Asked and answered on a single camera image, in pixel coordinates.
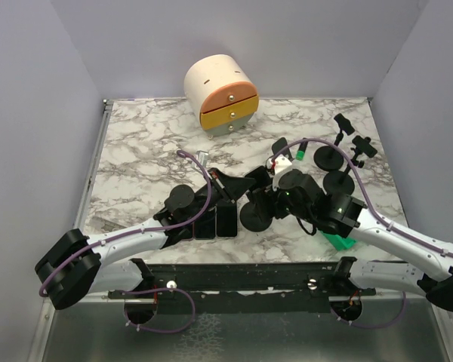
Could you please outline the black back phone stand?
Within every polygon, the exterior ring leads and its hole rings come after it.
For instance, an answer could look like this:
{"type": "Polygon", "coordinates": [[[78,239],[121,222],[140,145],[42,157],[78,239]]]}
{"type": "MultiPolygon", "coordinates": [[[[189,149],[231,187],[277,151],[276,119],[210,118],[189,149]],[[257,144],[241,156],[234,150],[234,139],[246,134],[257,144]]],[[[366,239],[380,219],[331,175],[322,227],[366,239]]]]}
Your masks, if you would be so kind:
{"type": "Polygon", "coordinates": [[[240,223],[250,232],[263,232],[267,230],[272,222],[272,218],[261,219],[256,211],[255,205],[251,201],[242,206],[239,214],[240,223]]]}

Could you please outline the white-edged back phone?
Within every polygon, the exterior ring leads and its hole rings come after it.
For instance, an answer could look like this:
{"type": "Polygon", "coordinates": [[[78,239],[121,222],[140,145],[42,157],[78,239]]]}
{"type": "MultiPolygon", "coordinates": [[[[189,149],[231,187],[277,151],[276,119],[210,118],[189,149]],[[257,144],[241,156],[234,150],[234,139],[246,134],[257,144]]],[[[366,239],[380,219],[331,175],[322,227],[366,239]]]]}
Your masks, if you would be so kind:
{"type": "Polygon", "coordinates": [[[254,184],[248,189],[253,192],[255,189],[265,189],[272,185],[272,175],[265,166],[259,166],[245,174],[245,178],[253,179],[254,184]]]}

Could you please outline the grey-cased phone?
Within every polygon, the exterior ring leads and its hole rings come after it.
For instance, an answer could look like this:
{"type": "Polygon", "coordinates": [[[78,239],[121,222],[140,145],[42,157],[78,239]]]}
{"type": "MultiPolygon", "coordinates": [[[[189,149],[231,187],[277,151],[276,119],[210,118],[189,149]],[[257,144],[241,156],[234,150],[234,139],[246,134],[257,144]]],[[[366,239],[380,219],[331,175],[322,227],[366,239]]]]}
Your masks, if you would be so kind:
{"type": "Polygon", "coordinates": [[[236,202],[219,201],[216,210],[216,236],[234,238],[238,234],[238,210],[236,202]]]}

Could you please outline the brown round phone stand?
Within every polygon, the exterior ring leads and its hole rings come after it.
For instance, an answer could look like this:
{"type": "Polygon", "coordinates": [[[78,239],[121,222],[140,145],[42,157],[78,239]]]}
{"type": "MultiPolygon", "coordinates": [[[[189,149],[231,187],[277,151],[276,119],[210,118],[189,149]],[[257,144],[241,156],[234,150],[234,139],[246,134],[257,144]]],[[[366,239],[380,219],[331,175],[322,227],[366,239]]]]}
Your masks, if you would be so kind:
{"type": "Polygon", "coordinates": [[[272,146],[271,150],[274,155],[277,153],[281,152],[281,155],[283,155],[285,158],[287,158],[289,161],[292,161],[294,158],[290,152],[290,149],[287,147],[288,142],[287,139],[284,137],[281,137],[275,141],[272,146]]]}

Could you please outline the purple-edged black phone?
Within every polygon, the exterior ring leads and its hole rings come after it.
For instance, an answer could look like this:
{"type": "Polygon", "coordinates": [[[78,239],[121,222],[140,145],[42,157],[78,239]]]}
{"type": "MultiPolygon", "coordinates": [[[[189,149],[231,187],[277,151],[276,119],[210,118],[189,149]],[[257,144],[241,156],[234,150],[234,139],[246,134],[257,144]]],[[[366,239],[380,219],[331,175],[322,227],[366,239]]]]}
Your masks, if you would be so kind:
{"type": "Polygon", "coordinates": [[[181,241],[191,241],[194,237],[193,227],[185,227],[179,234],[181,241]]]}

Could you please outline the black round-base phone stand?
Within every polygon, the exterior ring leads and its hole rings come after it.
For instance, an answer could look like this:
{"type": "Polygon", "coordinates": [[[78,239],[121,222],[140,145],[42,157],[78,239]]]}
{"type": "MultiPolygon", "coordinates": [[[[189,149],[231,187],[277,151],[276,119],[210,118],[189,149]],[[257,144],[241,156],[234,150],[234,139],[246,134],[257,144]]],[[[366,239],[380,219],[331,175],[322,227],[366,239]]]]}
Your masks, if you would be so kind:
{"type": "MultiPolygon", "coordinates": [[[[355,129],[350,120],[341,113],[334,116],[334,120],[339,127],[339,132],[335,138],[334,145],[339,146],[344,136],[352,135],[355,132],[355,129]]],[[[342,155],[330,146],[322,146],[317,149],[313,159],[318,168],[328,172],[339,170],[344,164],[342,155]]]]}

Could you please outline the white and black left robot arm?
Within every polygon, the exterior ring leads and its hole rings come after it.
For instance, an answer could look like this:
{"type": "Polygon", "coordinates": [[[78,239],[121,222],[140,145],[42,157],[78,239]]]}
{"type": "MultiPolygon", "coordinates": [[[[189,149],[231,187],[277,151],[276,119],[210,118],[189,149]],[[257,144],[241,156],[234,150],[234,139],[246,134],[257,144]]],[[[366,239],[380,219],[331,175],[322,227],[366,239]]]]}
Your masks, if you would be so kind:
{"type": "Polygon", "coordinates": [[[189,226],[219,201],[238,201],[254,184],[251,177],[228,176],[216,168],[206,173],[198,191],[175,186],[164,208],[138,225],[102,235],[70,229],[35,266],[42,285],[39,294],[57,310],[75,305],[89,293],[111,290],[115,280],[106,268],[121,259],[161,250],[188,237],[189,226]]]}

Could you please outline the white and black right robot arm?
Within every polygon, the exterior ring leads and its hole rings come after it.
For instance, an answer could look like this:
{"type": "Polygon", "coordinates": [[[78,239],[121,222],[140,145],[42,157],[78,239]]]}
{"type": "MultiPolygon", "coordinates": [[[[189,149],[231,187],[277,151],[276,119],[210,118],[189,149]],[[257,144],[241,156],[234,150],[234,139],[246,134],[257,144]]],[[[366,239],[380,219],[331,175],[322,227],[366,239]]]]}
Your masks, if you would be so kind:
{"type": "Polygon", "coordinates": [[[310,175],[298,169],[273,175],[265,167],[249,173],[252,214],[268,228],[273,219],[293,216],[316,232],[352,238],[401,260],[366,261],[344,257],[331,277],[333,289],[383,288],[425,297],[453,312],[453,243],[431,238],[380,215],[367,201],[342,193],[327,194],[310,175]]]}

